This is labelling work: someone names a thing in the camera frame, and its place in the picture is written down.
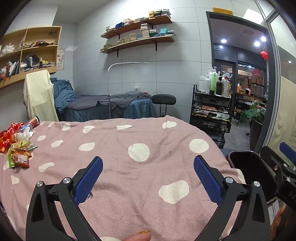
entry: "pink polka dot blanket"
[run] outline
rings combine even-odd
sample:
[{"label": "pink polka dot blanket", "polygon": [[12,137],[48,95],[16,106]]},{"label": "pink polka dot blanket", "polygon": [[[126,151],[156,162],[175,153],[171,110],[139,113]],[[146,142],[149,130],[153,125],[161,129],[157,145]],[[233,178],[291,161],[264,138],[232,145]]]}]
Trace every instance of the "pink polka dot blanket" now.
[{"label": "pink polka dot blanket", "polygon": [[[88,199],[79,205],[103,241],[119,241],[151,230],[152,241],[195,240],[217,208],[193,168],[202,155],[223,176],[238,183],[211,138],[177,118],[112,119],[88,122],[42,122],[34,129],[30,168],[8,168],[0,155],[0,195],[9,220],[25,240],[26,218],[36,183],[59,183],[85,168],[95,156],[103,171]],[[239,211],[237,203],[222,234],[227,236]],[[67,234],[75,237],[60,203]]]}]

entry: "red fabric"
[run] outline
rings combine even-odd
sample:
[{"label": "red fabric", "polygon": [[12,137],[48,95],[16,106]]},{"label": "red fabric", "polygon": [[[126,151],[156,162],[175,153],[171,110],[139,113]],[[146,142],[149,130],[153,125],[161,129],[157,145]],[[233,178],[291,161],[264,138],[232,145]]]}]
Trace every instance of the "red fabric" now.
[{"label": "red fabric", "polygon": [[267,53],[267,52],[262,51],[262,52],[261,52],[261,56],[262,56],[262,58],[264,58],[265,60],[268,60],[268,53]]},{"label": "red fabric", "polygon": [[10,140],[10,137],[22,125],[23,125],[23,123],[12,123],[6,131],[0,132],[0,153],[6,153],[9,146],[11,144],[15,143],[14,141]]}]

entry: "floor lamp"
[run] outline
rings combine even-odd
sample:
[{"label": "floor lamp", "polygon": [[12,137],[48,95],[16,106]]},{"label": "floor lamp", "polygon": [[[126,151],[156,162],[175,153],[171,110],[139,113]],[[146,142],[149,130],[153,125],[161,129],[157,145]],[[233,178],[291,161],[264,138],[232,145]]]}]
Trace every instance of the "floor lamp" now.
[{"label": "floor lamp", "polygon": [[149,64],[149,62],[125,62],[125,63],[116,63],[116,64],[112,64],[109,68],[108,68],[108,74],[107,74],[107,78],[108,78],[108,101],[109,101],[109,115],[110,115],[110,119],[111,119],[111,102],[110,102],[110,88],[109,88],[109,72],[110,69],[115,66],[115,65],[119,65],[119,64]]}]

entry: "bed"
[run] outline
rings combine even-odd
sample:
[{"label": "bed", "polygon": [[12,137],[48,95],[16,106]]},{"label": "bed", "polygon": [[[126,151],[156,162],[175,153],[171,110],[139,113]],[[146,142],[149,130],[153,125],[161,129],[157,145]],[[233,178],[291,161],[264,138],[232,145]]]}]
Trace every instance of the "bed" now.
[{"label": "bed", "polygon": [[[110,119],[109,107],[98,101],[92,104],[92,96],[80,96],[67,105],[63,113],[57,113],[60,121],[85,122],[90,120]],[[130,102],[124,109],[111,110],[111,118],[140,119],[155,117],[155,109],[150,98],[137,99]]]},{"label": "bed", "polygon": [[54,87],[54,105],[59,121],[85,122],[110,118],[140,119],[155,117],[151,96],[147,92],[129,91],[107,95],[76,96],[68,80],[50,79]]},{"label": "bed", "polygon": [[[40,180],[59,183],[90,161],[102,158],[103,171],[92,195],[79,205],[103,241],[118,241],[151,230],[154,241],[194,240],[215,212],[194,169],[201,154],[207,163],[238,183],[244,178],[230,168],[211,138],[177,118],[111,119],[88,122],[42,122],[31,142],[38,145],[30,168],[9,169],[0,155],[0,195],[8,218],[25,240],[32,192]],[[238,214],[236,204],[222,234]],[[58,206],[64,227],[74,236]]]}]

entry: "metal screw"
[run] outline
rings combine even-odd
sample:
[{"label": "metal screw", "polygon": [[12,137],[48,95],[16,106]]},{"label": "metal screw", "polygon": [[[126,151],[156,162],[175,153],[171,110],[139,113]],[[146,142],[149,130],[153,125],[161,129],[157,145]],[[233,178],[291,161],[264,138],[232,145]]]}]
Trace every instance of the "metal screw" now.
[{"label": "metal screw", "polygon": [[41,187],[42,185],[43,185],[43,182],[42,182],[42,181],[39,181],[39,182],[37,182],[37,184],[36,184],[37,187]]},{"label": "metal screw", "polygon": [[71,179],[69,177],[66,177],[64,180],[63,180],[63,183],[67,184],[71,181]]},{"label": "metal screw", "polygon": [[231,177],[227,177],[225,180],[227,183],[233,183],[233,179]]},{"label": "metal screw", "polygon": [[260,182],[258,182],[258,181],[254,181],[254,185],[255,185],[256,187],[260,187]]}]

